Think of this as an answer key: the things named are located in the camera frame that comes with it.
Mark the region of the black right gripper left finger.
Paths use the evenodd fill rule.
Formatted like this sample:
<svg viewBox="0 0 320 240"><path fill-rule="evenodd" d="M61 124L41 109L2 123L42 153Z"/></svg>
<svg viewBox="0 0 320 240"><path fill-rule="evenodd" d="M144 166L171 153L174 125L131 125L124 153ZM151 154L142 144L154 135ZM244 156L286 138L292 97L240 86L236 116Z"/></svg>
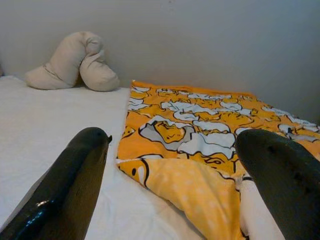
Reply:
<svg viewBox="0 0 320 240"><path fill-rule="evenodd" d="M0 240L85 240L111 142L99 127L77 133L0 227Z"/></svg>

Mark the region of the yellow cartoon egg blanket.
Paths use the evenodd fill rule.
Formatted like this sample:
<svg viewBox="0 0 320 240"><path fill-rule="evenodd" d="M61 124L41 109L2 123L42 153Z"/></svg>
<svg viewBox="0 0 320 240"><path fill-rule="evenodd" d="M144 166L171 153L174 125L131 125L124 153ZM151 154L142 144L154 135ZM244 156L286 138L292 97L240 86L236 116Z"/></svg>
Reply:
<svg viewBox="0 0 320 240"><path fill-rule="evenodd" d="M207 240L285 240L236 153L248 129L295 140L320 160L320 125L252 94L133 81L116 165Z"/></svg>

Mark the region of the white quilted mattress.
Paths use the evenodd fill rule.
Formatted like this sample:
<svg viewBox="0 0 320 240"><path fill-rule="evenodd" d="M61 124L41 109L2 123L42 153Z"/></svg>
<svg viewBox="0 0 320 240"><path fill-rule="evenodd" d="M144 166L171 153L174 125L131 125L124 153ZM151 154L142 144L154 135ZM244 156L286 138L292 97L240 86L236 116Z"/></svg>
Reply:
<svg viewBox="0 0 320 240"><path fill-rule="evenodd" d="M130 90L33 89L0 77L0 226L86 127L112 136L85 240L203 240L185 215L116 168Z"/></svg>

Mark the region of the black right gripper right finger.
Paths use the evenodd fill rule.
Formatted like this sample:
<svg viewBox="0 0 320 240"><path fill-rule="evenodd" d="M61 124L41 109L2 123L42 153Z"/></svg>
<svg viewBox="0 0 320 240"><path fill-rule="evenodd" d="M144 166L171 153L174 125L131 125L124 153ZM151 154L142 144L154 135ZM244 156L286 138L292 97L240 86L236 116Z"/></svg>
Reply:
<svg viewBox="0 0 320 240"><path fill-rule="evenodd" d="M242 131L235 149L285 240L320 240L320 161L265 129Z"/></svg>

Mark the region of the beige curved plush pillow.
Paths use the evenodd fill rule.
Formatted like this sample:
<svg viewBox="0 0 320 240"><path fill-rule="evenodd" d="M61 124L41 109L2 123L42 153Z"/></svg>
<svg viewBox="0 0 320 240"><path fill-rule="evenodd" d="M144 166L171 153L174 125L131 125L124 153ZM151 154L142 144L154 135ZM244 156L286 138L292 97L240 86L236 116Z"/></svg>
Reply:
<svg viewBox="0 0 320 240"><path fill-rule="evenodd" d="M90 31L66 36L50 60L28 71L24 79L27 86L39 90L85 85L96 92L110 92L120 86L118 75L106 63L102 38Z"/></svg>

